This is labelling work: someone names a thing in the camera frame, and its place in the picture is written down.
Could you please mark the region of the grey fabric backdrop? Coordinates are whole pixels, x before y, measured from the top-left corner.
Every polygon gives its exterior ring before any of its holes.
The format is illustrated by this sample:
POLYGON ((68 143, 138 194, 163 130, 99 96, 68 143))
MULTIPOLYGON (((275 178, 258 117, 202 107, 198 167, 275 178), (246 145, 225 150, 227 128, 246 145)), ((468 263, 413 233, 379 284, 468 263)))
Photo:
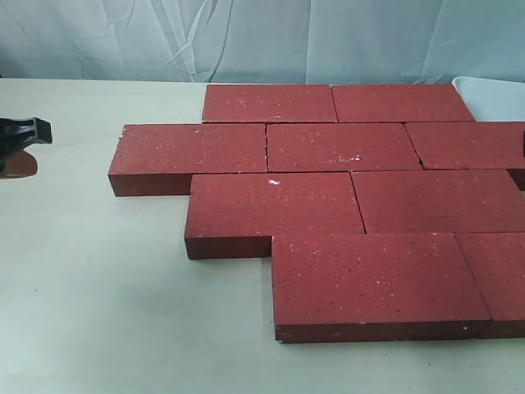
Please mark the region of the grey fabric backdrop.
POLYGON ((521 1, 4 1, 4 77, 231 83, 524 78, 521 1))

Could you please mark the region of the front large red brick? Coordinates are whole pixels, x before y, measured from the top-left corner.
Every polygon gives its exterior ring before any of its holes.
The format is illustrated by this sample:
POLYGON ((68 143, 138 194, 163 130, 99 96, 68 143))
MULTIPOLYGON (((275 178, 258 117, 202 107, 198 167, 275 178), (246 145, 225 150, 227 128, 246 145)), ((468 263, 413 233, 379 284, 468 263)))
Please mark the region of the front large red brick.
POLYGON ((491 321, 450 233, 275 236, 283 343, 469 339, 491 321))

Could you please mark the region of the back base red brick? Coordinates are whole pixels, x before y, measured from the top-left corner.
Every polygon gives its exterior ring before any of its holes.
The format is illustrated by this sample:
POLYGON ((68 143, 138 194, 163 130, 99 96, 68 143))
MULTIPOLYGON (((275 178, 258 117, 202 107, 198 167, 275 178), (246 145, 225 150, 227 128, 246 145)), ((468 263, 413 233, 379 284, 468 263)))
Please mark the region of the back base red brick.
POLYGON ((329 85, 208 85, 206 123, 335 123, 329 85))

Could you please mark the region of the white plastic tray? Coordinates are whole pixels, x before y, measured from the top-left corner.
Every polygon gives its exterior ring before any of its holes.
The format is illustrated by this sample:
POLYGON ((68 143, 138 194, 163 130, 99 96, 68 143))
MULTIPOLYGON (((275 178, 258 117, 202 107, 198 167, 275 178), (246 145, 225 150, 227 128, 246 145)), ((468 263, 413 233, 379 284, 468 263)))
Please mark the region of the white plastic tray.
POLYGON ((525 84, 458 76, 455 87, 477 121, 524 121, 525 84))

